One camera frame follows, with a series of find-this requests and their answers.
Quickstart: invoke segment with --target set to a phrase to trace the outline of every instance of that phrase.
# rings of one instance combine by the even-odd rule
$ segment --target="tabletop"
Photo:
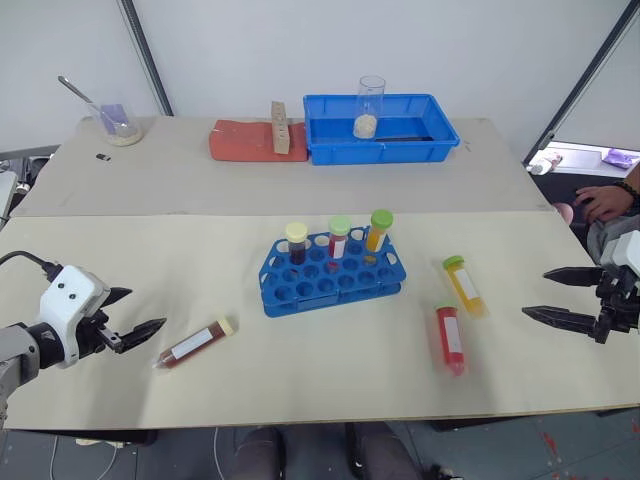
[[[366,211],[353,216],[365,225]],[[0,251],[31,251],[133,289],[106,308],[122,333],[166,316],[145,344],[56,367],[9,399],[7,428],[124,429],[517,415],[638,404],[636,335],[605,345],[521,313],[556,305],[596,314],[592,288],[542,278],[590,265],[555,212],[405,213],[390,238],[407,271],[389,297],[280,318],[262,309],[258,271],[292,219],[326,231],[327,216],[14,218]],[[442,362],[434,306],[453,291],[441,261],[465,257],[489,314],[461,314],[468,370]],[[2,326],[32,324],[47,287],[39,269],[0,268]],[[169,371],[165,348],[221,316],[238,332]]]
[[[128,147],[80,122],[12,216],[328,215],[545,210],[549,205],[493,123],[453,119],[461,138],[442,163],[314,166],[211,158],[210,118],[143,119]],[[104,153],[106,162],[96,158]]]

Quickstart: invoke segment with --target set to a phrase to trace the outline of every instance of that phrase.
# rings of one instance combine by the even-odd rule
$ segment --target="glass cup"
[[[382,77],[366,75],[360,78],[356,120],[353,124],[353,135],[356,138],[367,140],[375,136],[378,118],[382,114],[384,87],[385,81]]]
[[[89,112],[107,143],[126,147],[143,136],[140,123],[123,103],[89,103]]]

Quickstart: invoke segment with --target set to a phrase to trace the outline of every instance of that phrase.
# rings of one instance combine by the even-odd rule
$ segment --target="blue plastic tray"
[[[315,165],[442,162],[460,138],[432,95],[385,95],[373,139],[353,136],[356,95],[304,97],[307,148]],[[427,137],[432,141],[376,142]]]
[[[367,252],[375,264],[365,265],[367,231],[352,229],[345,254],[337,260],[329,257],[329,233],[309,235],[302,265],[289,261],[285,239],[276,241],[259,274],[265,313],[281,317],[398,293],[407,277],[400,258],[387,235],[378,253]]]

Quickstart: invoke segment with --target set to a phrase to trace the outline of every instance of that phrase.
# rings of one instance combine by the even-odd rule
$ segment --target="purple object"
[[[127,114],[124,112],[124,108],[119,103],[113,105],[101,105],[100,117],[102,118],[104,128],[107,129],[107,132],[110,135],[116,134],[116,126],[114,125],[114,122],[124,123],[125,125],[129,123]]]
[[[608,163],[609,165],[613,165],[614,167],[628,169],[633,165],[633,161],[636,158],[640,158],[634,155],[628,155],[626,153],[621,152],[620,150],[616,150],[612,148],[607,153],[607,156],[602,159],[603,162]]]

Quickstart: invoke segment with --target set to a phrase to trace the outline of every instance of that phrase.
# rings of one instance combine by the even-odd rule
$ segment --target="white wall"
[[[627,0],[137,0],[178,115],[302,115],[308,93],[430,92],[492,118],[518,160]]]
[[[556,140],[640,150],[640,16],[560,126]]]
[[[61,143],[88,114],[60,74],[159,112],[116,0],[0,0],[0,70],[0,152]]]

